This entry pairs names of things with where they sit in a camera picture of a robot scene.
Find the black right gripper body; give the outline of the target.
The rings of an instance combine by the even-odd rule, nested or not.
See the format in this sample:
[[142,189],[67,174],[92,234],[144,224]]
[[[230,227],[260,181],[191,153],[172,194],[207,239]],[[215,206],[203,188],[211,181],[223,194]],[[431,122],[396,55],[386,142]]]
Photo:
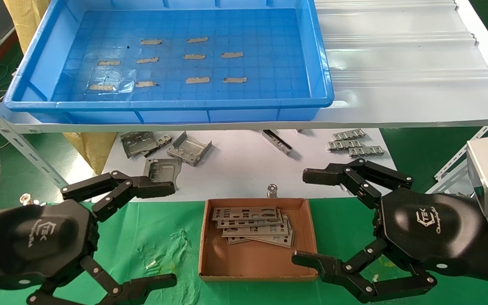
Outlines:
[[385,255],[401,269],[488,281],[488,221],[476,201],[397,189],[382,197],[378,216]]

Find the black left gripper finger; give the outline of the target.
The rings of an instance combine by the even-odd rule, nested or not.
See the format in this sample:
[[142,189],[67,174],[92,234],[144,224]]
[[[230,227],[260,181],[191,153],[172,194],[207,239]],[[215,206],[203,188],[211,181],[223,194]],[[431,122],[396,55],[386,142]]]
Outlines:
[[63,199],[83,202],[104,195],[92,206],[91,214],[97,222],[104,222],[133,198],[166,197],[176,191],[173,182],[152,182],[147,176],[128,176],[119,171],[107,172],[64,186]]
[[[80,268],[106,291],[98,305],[143,305],[153,290],[166,289],[177,284],[175,274],[143,277],[118,284],[90,255],[81,259]],[[53,293],[56,287],[54,283],[45,282],[27,298],[27,304],[79,305],[78,302],[55,297]]]

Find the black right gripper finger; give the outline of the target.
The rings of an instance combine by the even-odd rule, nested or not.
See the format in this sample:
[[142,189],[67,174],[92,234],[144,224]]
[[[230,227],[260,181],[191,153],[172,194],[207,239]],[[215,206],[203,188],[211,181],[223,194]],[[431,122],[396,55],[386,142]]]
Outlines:
[[324,283],[342,286],[360,303],[379,302],[428,293],[437,284],[436,279],[421,264],[409,264],[409,277],[370,282],[360,273],[389,249],[389,244],[378,238],[351,257],[347,262],[329,255],[294,251],[295,265],[312,268]]
[[329,164],[325,169],[306,168],[302,180],[310,185],[344,186],[370,210],[378,209],[382,198],[382,193],[371,183],[393,191],[410,189],[414,182],[409,175],[363,158],[348,164]]

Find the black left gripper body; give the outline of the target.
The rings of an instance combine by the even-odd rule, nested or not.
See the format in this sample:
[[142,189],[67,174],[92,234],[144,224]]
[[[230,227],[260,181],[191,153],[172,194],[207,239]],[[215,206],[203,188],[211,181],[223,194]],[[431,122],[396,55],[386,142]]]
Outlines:
[[91,212],[73,200],[0,210],[0,290],[69,284],[99,237]]

